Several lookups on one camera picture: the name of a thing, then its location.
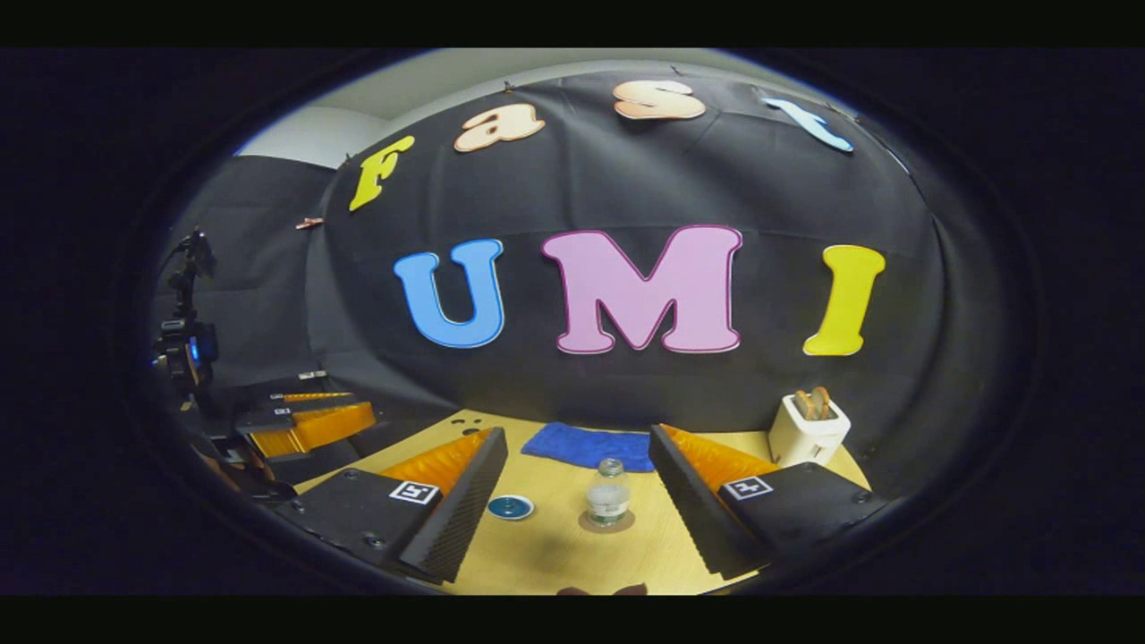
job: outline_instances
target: bottle cap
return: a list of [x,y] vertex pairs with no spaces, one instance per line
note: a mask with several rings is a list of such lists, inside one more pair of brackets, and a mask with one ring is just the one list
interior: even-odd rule
[[532,501],[515,494],[506,494],[489,502],[489,512],[498,519],[519,521],[532,513]]

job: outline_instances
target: letter m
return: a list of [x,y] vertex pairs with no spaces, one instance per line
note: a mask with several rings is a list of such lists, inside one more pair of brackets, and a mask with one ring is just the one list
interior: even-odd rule
[[732,329],[732,256],[739,230],[687,226],[672,234],[652,275],[645,277],[611,237],[581,230],[550,237],[542,252],[556,260],[564,283],[567,353],[607,353],[616,339],[601,328],[600,311],[634,350],[643,350],[676,305],[676,325],[663,344],[677,353],[720,353],[740,346]]

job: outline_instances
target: blue letter u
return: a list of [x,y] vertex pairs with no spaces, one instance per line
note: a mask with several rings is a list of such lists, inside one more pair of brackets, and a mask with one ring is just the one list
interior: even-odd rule
[[437,269],[436,254],[411,254],[394,264],[394,273],[405,286],[405,301],[413,324],[423,336],[453,348],[475,348],[497,339],[505,325],[505,307],[500,300],[493,260],[502,250],[497,239],[474,239],[455,246],[449,253],[450,259],[465,268],[469,297],[473,298],[473,319],[468,322],[453,322],[441,309],[433,277],[433,272]]

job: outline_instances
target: table surface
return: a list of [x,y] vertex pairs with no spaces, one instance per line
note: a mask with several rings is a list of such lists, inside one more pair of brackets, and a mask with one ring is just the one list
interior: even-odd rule
[[[466,409],[347,468],[380,472],[460,438],[465,429],[505,429],[508,458],[493,496],[527,496],[535,510],[516,521],[485,512],[457,581],[442,587],[450,594],[555,595],[562,588],[576,587],[592,595],[611,595],[626,586],[645,583],[650,595],[697,595],[758,574],[725,580],[709,573],[656,472],[629,473],[630,510],[635,518],[631,527],[613,534],[581,527],[584,495],[595,470],[521,454],[524,443],[544,425]],[[761,431],[703,437],[771,461]],[[870,489],[846,448],[836,451],[827,469]],[[294,487],[305,493],[339,471]]]

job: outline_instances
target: plastic bottle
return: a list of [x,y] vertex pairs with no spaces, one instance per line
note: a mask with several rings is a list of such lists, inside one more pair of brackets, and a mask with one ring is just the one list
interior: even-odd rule
[[624,463],[616,458],[605,458],[597,468],[589,487],[589,520],[600,527],[616,525],[627,513],[631,496]]

